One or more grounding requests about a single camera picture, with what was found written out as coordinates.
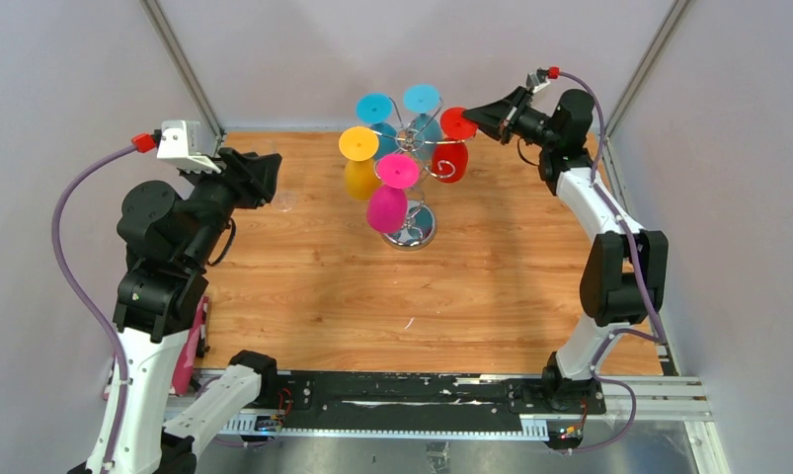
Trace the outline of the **clear wine glass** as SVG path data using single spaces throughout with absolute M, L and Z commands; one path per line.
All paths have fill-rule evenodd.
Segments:
M 276 192 L 271 202 L 271 206 L 274 210 L 287 213 L 295 209 L 297 201 L 297 192 L 281 190 Z

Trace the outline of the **red wine glass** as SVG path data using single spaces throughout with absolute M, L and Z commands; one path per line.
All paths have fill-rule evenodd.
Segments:
M 446 109 L 439 120 L 443 138 L 432 156 L 432 172 L 443 183 L 460 181 L 468 165 L 466 142 L 473 138 L 478 125 L 464 116 L 464 107 Z

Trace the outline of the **pink wine glass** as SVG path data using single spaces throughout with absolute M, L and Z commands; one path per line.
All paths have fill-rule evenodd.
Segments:
M 379 233 L 394 233 L 405 220 L 408 208 L 406 191 L 417 184 L 419 165 L 409 155 L 391 153 L 376 162 L 374 171 L 382 185 L 369 199 L 366 220 Z

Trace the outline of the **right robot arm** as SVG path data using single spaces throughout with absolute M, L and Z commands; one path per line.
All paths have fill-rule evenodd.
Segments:
M 583 314 L 569 340 L 541 374 L 541 398 L 566 412 L 595 390 L 600 363 L 621 336 L 654 317 L 664 296 L 669 240 L 630 217 L 605 188 L 587 146 L 600 113 L 594 94 L 569 89 L 550 115 L 532 107 L 533 90 L 518 87 L 463 117 L 496 141 L 539 147 L 537 169 L 550 193 L 577 218 L 591 242 L 579 294 Z

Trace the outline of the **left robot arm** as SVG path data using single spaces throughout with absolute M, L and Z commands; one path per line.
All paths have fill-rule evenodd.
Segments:
M 206 269 L 238 208 L 270 203 L 282 158 L 219 152 L 220 171 L 193 178 L 181 197 L 146 181 L 124 198 L 118 223 L 126 272 L 112 317 L 102 323 L 116 366 L 106 415 L 80 473 L 192 473 L 211 440 L 249 404 L 283 400 L 278 364 L 252 351 L 235 355 L 221 376 L 172 420 L 164 417 L 173 375 L 208 286 Z

